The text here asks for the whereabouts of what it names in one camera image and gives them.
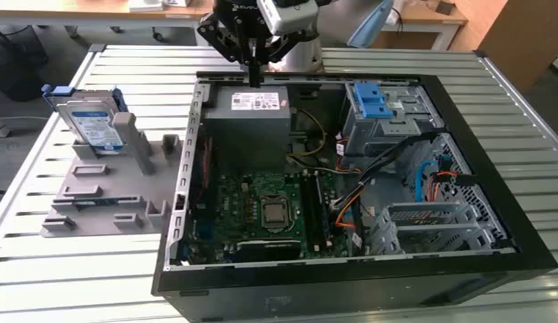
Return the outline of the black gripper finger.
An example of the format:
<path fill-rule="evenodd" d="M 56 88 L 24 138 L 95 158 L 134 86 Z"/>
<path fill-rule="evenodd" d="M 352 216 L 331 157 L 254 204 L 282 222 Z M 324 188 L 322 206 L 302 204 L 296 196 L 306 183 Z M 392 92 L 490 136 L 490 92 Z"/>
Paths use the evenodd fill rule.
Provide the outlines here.
<path fill-rule="evenodd" d="M 238 62 L 248 75 L 248 86 L 256 87 L 256 61 L 252 55 L 250 38 L 236 37 L 226 27 L 219 27 L 220 21 L 214 13 L 200 20 L 196 31 L 219 54 L 232 63 Z"/>
<path fill-rule="evenodd" d="M 278 40 L 267 43 L 271 34 L 268 32 L 259 33 L 256 37 L 256 87 L 260 86 L 263 65 L 278 63 L 286 54 L 294 49 L 295 45 L 307 39 L 307 32 L 299 30 L 280 36 Z"/>

